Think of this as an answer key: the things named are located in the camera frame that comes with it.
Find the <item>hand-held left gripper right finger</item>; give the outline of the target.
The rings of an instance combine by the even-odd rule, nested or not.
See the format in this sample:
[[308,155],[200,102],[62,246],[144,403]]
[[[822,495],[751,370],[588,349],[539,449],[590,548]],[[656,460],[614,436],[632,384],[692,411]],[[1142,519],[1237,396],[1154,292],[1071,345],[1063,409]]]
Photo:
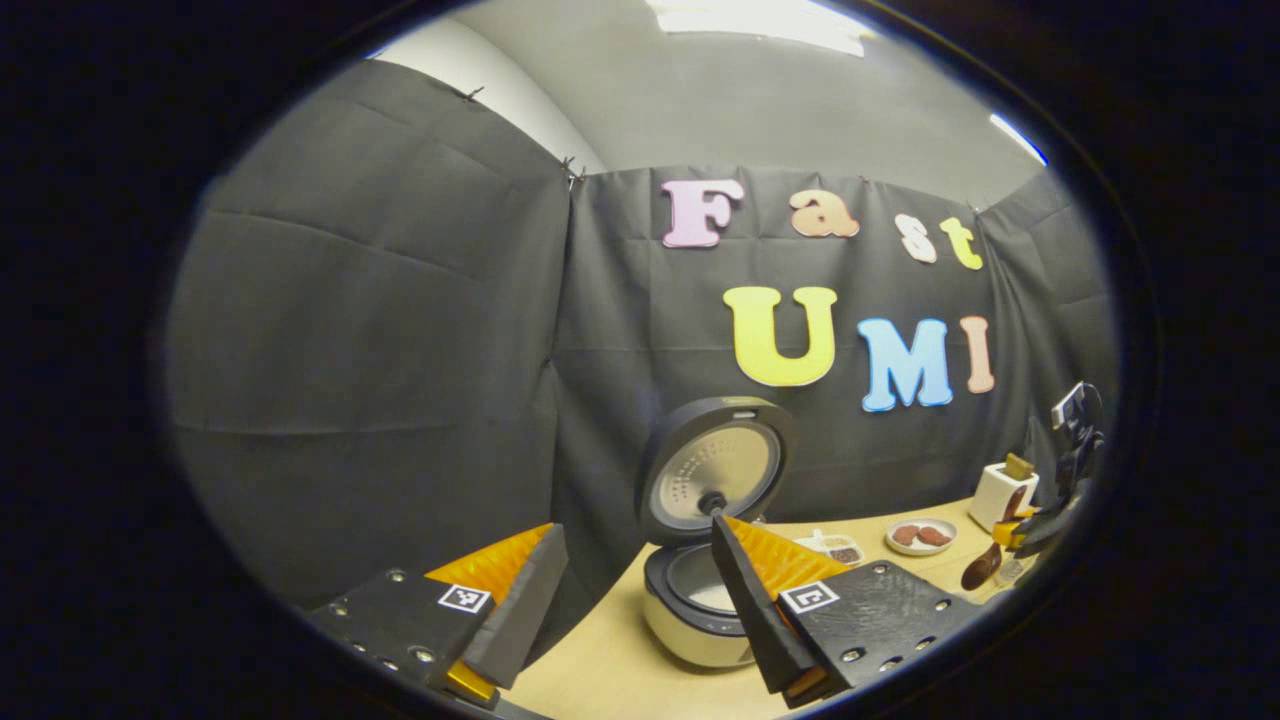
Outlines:
[[869,693],[984,610],[893,562],[847,568],[724,515],[710,551],[765,688],[788,708]]

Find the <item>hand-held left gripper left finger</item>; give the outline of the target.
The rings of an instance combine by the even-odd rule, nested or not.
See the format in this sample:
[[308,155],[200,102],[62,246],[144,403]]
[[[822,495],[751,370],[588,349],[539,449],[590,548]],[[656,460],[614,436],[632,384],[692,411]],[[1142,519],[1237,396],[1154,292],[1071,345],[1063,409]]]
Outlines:
[[493,710],[532,648],[568,564],[545,523],[430,571],[388,569],[307,619],[411,685]]

